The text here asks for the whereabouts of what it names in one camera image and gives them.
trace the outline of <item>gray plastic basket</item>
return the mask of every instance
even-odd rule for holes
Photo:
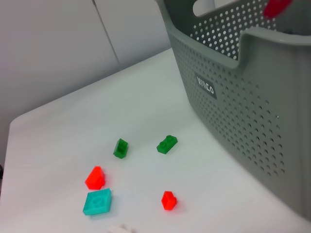
[[[270,20],[266,0],[200,17],[196,0],[157,2],[195,112],[257,179],[311,219],[311,1]]]

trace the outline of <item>dark green lego brick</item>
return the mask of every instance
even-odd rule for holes
[[[167,154],[167,152],[169,152],[177,142],[176,137],[168,135],[162,142],[160,142],[156,149],[162,154]]]
[[[128,143],[120,138],[116,144],[115,151],[113,152],[113,154],[116,157],[123,159],[126,156],[127,148]]]

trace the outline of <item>plastic toy piece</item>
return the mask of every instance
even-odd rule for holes
[[[274,18],[281,14],[291,3],[292,0],[269,0],[263,15],[268,18]]]
[[[108,233],[132,233],[132,231],[127,230],[125,227],[111,226],[108,228]]]
[[[85,183],[89,189],[100,190],[105,184],[102,168],[100,166],[94,167]]]
[[[162,154],[167,154],[167,152],[169,152],[177,142],[176,137],[168,135],[162,142],[160,142],[156,149]]]
[[[177,199],[171,191],[165,191],[162,197],[162,204],[165,210],[172,210],[177,204]]]
[[[85,215],[98,215],[109,212],[111,199],[110,188],[88,193],[83,213]]]
[[[115,151],[113,152],[113,154],[116,157],[123,159],[126,156],[127,149],[128,143],[120,138],[116,144]]]

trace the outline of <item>lego brick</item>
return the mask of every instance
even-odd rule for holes
[[[165,210],[172,210],[177,204],[177,198],[171,191],[165,191],[161,201]]]
[[[125,229],[124,227],[113,225],[108,228],[108,233],[132,233],[132,231],[129,231]]]
[[[127,149],[128,149],[128,143],[120,138],[116,144],[113,154],[116,157],[123,159],[126,156]]]
[[[168,135],[162,142],[160,142],[156,149],[162,154],[167,154],[167,152],[169,152],[177,142],[176,137]]]
[[[111,199],[110,188],[88,193],[83,213],[85,215],[98,215],[109,212]]]
[[[102,168],[100,166],[94,167],[85,183],[89,189],[100,190],[105,184]]]

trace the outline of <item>basket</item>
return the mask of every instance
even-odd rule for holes
[[[264,18],[266,0],[203,16],[157,0],[189,102],[226,149],[311,219],[311,1]]]

